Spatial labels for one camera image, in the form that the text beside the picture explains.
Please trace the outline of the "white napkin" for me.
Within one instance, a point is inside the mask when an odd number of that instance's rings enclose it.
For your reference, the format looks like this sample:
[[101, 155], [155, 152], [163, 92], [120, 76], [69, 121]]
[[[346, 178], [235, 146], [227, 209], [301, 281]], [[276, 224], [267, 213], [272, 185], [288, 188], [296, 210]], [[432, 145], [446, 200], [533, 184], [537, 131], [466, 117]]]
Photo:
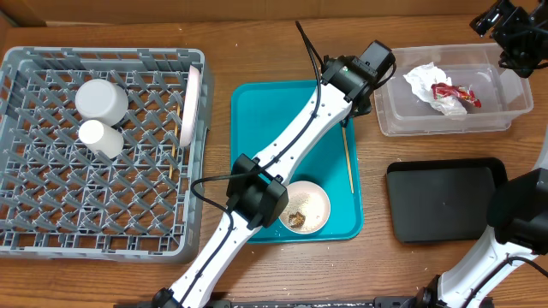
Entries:
[[433, 109], [445, 116], [463, 116], [466, 109], [454, 97], [436, 98], [432, 85], [444, 83], [451, 86], [452, 80], [446, 73], [434, 65], [433, 62], [413, 68], [403, 78], [411, 85], [412, 93], [421, 101], [428, 103]]

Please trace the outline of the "red snack wrapper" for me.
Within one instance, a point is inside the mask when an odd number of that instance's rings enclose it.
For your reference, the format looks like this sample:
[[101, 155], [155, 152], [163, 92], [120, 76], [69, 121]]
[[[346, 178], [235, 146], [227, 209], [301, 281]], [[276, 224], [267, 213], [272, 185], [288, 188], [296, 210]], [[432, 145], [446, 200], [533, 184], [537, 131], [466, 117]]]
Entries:
[[437, 83], [433, 84], [431, 89], [435, 99], [454, 97], [466, 101], [476, 108], [482, 106], [480, 100], [476, 98], [474, 91], [465, 86], [451, 86], [445, 83]]

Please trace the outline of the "white round plate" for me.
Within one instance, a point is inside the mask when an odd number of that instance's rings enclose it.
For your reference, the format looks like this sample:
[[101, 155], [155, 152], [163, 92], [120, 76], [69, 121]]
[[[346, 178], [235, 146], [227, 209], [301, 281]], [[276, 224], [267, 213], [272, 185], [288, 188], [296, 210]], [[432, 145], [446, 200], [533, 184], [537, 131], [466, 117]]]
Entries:
[[187, 147], [194, 137], [194, 126], [198, 116], [200, 99], [200, 71], [190, 66], [185, 91], [182, 112], [182, 126], [180, 132], [180, 147]]

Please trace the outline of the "white cup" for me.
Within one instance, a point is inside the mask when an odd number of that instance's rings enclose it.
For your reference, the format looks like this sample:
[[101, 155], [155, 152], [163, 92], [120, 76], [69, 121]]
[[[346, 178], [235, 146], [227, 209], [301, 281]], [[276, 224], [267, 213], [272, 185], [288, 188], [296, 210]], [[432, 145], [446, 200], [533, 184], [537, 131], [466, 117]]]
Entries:
[[112, 159], [122, 152], [122, 134], [101, 121], [85, 121], [78, 130], [78, 137], [94, 154], [101, 151]]

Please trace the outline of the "pale green bowl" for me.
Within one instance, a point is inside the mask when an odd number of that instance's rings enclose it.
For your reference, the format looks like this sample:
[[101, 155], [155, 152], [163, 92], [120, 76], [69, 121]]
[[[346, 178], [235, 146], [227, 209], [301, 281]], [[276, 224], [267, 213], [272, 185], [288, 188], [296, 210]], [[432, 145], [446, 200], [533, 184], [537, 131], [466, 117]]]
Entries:
[[78, 89], [75, 106], [84, 120], [97, 120], [112, 127], [128, 111], [128, 96], [120, 86], [107, 80], [94, 79]]

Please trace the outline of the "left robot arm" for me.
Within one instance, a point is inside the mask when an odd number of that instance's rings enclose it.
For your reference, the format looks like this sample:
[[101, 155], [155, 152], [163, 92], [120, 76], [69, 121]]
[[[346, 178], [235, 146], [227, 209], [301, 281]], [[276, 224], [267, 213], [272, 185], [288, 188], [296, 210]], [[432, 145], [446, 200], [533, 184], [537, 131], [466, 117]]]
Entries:
[[235, 255], [262, 228], [270, 227], [289, 202], [287, 185], [307, 153], [338, 122], [367, 113], [369, 97], [393, 65], [390, 48], [378, 41], [360, 56], [319, 57], [309, 38], [303, 43], [312, 61], [316, 88], [295, 119], [254, 157], [240, 155], [228, 182], [227, 203], [213, 236], [192, 265], [170, 287], [159, 290], [152, 306], [203, 307]]

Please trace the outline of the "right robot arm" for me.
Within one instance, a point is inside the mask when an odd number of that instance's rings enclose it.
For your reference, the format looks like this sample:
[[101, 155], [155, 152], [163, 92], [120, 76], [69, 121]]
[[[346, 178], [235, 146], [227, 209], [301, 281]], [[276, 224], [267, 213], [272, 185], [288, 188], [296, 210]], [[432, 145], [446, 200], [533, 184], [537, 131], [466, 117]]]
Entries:
[[[547, 1], [532, 12], [506, 0], [475, 17], [471, 28], [501, 47], [500, 68], [526, 79], [547, 66]], [[482, 307], [486, 296], [523, 264], [547, 272], [547, 151], [533, 169], [501, 185], [487, 209], [487, 227], [463, 259], [403, 302], [405, 307]]]

